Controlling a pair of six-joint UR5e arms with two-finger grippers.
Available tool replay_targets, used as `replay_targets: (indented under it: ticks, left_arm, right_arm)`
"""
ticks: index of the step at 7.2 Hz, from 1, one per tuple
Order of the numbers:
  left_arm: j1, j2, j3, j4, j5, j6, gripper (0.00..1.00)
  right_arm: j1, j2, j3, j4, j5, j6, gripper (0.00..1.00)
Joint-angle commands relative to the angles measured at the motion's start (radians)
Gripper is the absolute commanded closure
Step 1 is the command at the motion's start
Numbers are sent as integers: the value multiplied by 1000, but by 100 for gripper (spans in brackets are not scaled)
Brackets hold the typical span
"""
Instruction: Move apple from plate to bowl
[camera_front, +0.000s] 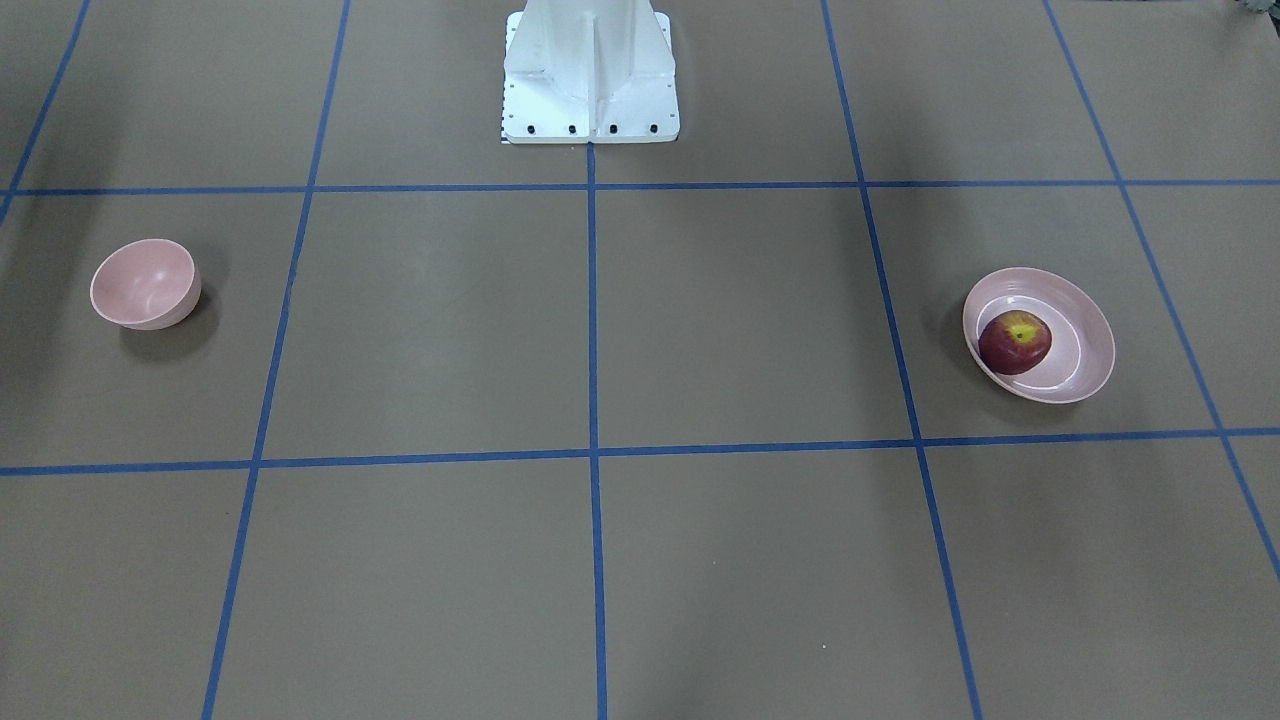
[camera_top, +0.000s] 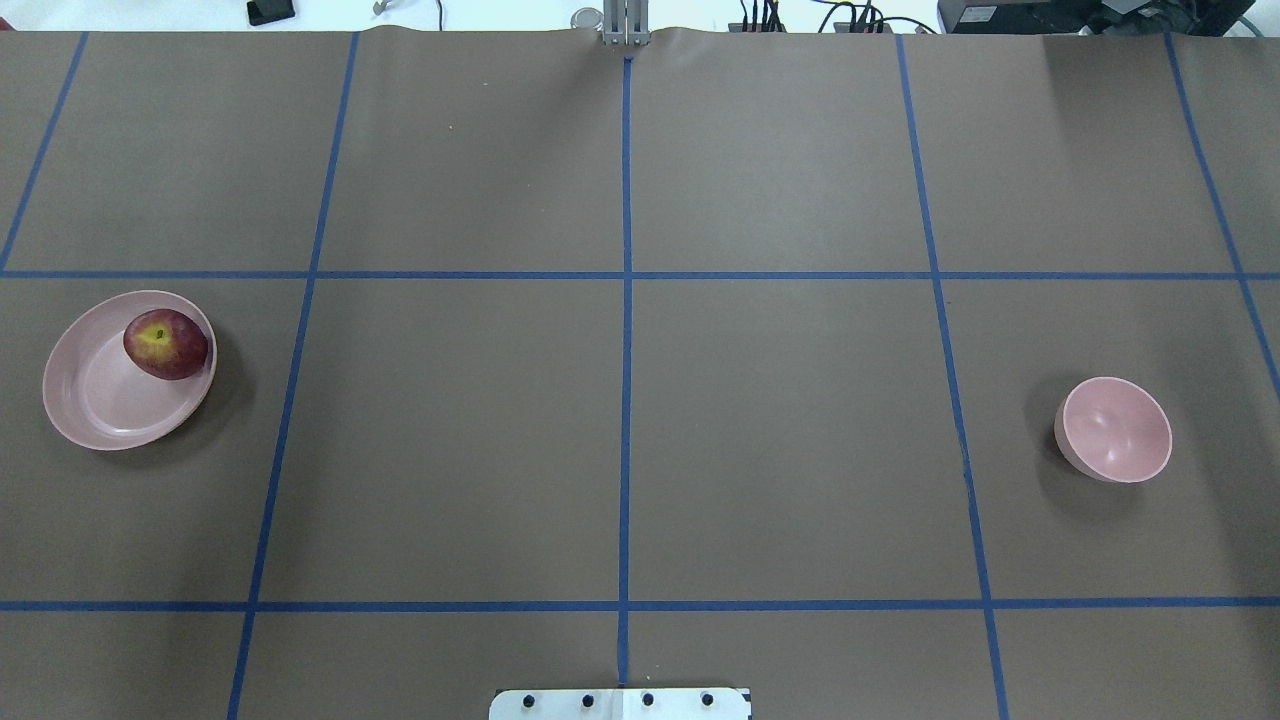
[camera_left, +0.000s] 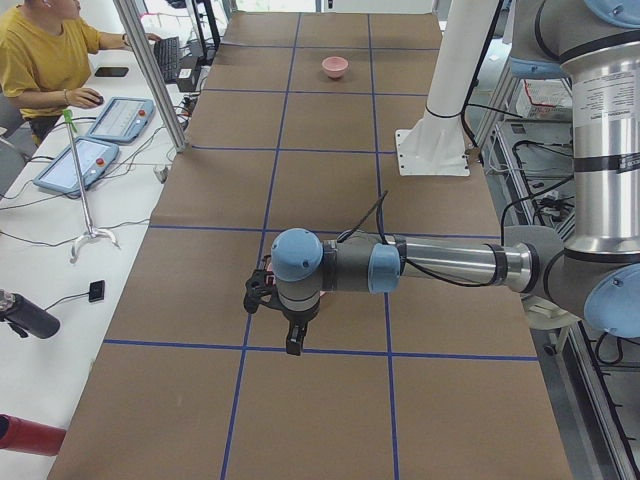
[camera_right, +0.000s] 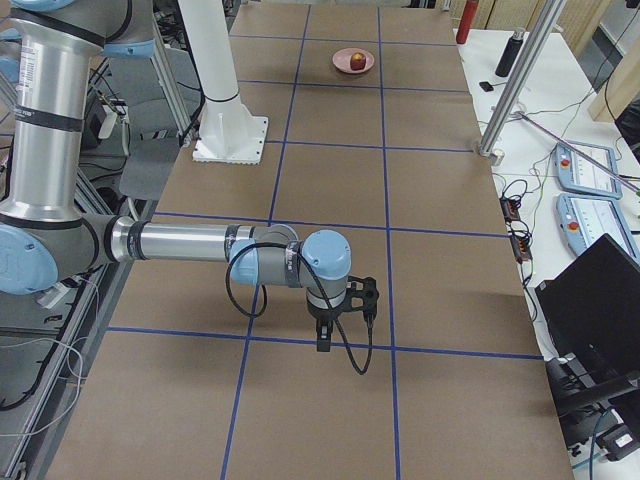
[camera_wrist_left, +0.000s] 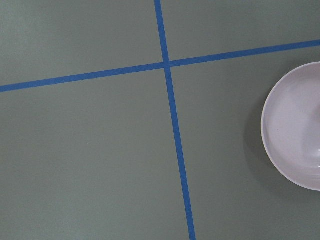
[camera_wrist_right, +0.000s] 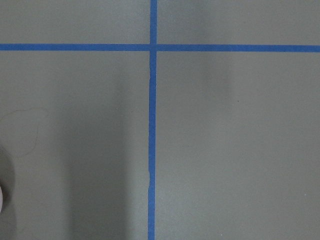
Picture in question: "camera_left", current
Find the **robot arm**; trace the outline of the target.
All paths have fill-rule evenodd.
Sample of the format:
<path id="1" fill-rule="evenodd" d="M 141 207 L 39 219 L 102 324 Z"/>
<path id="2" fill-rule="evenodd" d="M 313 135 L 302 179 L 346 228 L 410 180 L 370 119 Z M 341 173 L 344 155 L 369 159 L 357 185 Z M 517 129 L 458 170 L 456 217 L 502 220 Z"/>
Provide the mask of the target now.
<path id="1" fill-rule="evenodd" d="M 302 352 L 321 295 L 393 291 L 404 277 L 532 293 L 621 338 L 639 334 L 639 5 L 520 1 L 511 68 L 572 86 L 575 229 L 509 227 L 498 244 L 459 244 L 353 228 L 334 240 L 289 229 L 246 283 L 244 306 L 289 323 Z"/>

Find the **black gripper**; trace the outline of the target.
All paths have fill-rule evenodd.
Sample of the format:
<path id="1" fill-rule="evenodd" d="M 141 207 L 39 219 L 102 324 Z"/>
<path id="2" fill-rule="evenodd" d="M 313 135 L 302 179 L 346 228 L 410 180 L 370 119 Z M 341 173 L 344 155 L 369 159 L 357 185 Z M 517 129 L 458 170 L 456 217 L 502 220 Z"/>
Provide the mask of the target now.
<path id="1" fill-rule="evenodd" d="M 289 321 L 289 329 L 286 336 L 286 353 L 300 356 L 304 349 L 305 325 L 312 321 L 319 313 L 320 301 L 306 310 L 292 310 L 285 307 L 284 317 Z"/>

